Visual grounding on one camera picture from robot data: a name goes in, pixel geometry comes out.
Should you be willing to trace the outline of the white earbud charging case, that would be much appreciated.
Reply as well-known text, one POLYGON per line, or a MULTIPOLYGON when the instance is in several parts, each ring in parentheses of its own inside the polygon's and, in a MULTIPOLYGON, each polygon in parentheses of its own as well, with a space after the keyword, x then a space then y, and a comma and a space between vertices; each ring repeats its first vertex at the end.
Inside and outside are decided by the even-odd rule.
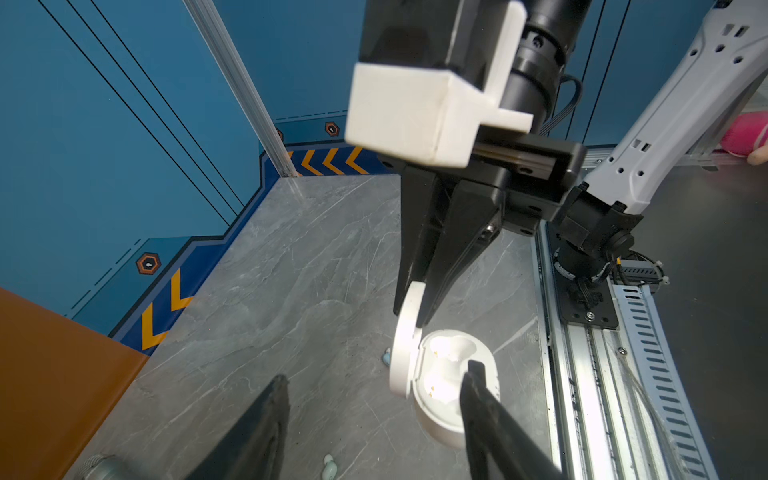
POLYGON ((470 364, 485 373, 486 388, 500 398, 495 358, 476 337, 459 330, 435 330, 427 335, 417 325, 426 284, 413 282, 404 298, 391 347, 389 388, 413 400, 417 418, 427 434, 454 449, 465 447, 460 390, 470 364))

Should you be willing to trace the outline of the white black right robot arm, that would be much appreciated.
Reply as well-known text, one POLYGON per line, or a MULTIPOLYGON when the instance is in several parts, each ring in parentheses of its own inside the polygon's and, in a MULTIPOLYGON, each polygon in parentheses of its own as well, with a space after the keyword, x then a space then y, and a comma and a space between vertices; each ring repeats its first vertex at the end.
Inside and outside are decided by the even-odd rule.
POLYGON ((502 230, 552 224, 565 295, 584 311, 633 245, 674 164, 767 74, 767 5, 716 1, 694 27, 678 1, 631 1, 620 78, 602 107, 614 149, 555 138, 586 1, 370 1, 345 138, 401 180, 393 310, 427 326, 502 230))

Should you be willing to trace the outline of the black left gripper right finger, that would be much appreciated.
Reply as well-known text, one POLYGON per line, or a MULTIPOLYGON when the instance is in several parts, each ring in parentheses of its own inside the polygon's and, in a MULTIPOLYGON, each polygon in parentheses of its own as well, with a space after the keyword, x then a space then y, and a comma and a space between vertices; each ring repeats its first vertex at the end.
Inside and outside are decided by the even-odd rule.
POLYGON ((566 477, 492 395, 483 363, 468 362, 459 399, 473 479, 566 477))

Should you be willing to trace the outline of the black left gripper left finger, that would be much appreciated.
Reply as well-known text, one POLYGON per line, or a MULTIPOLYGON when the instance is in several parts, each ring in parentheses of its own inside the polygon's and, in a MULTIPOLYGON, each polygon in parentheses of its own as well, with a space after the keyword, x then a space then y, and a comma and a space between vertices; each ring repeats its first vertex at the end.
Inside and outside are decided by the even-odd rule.
POLYGON ((190 479, 277 479, 287 439, 288 379, 276 375, 190 479))

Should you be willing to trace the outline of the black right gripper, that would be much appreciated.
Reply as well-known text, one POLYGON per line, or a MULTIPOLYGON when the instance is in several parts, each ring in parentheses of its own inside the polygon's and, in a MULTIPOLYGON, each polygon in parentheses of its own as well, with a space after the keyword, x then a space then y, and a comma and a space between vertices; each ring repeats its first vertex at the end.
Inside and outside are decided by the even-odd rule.
POLYGON ((587 148, 530 134, 482 134, 467 167, 406 166, 401 258, 393 312, 413 281, 425 284, 417 326, 429 324, 458 277, 498 236, 531 236, 577 184, 587 148))

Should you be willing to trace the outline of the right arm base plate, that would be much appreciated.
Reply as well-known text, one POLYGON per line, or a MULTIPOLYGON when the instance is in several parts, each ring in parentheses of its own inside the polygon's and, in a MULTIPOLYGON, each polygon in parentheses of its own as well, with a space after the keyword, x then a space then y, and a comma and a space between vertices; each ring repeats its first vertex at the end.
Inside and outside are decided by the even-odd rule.
POLYGON ((619 319, 607 280, 610 269, 603 265, 589 275, 589 270, 599 261, 595 262, 589 256, 583 260, 578 254, 559 247, 552 257, 560 320, 563 324, 616 330, 619 319))

